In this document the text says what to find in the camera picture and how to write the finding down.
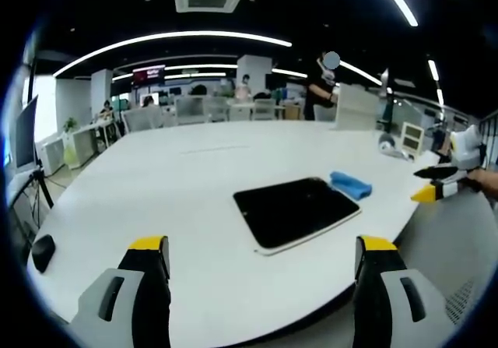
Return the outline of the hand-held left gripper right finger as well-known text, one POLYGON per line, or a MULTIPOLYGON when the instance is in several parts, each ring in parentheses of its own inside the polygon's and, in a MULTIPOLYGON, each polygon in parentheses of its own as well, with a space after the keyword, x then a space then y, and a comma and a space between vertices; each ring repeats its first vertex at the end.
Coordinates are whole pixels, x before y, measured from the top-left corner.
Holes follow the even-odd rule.
POLYGON ((356 238, 352 304, 354 347, 442 347, 454 332, 440 291, 381 237, 356 238))

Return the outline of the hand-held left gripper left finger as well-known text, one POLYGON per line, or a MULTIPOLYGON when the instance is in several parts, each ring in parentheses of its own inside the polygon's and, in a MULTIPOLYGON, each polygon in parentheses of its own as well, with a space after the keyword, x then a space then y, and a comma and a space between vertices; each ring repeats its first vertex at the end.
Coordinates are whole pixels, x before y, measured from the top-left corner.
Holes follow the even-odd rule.
POLYGON ((139 238, 81 294, 68 329, 82 347, 169 347, 169 280, 168 238, 139 238))

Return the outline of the person's right hand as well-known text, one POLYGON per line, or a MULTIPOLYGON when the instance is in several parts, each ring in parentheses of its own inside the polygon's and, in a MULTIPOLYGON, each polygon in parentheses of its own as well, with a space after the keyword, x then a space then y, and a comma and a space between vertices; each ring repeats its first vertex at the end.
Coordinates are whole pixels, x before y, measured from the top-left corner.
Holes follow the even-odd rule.
POLYGON ((497 200, 498 173, 496 171, 474 169, 468 173, 468 178, 478 183, 488 198, 497 200))

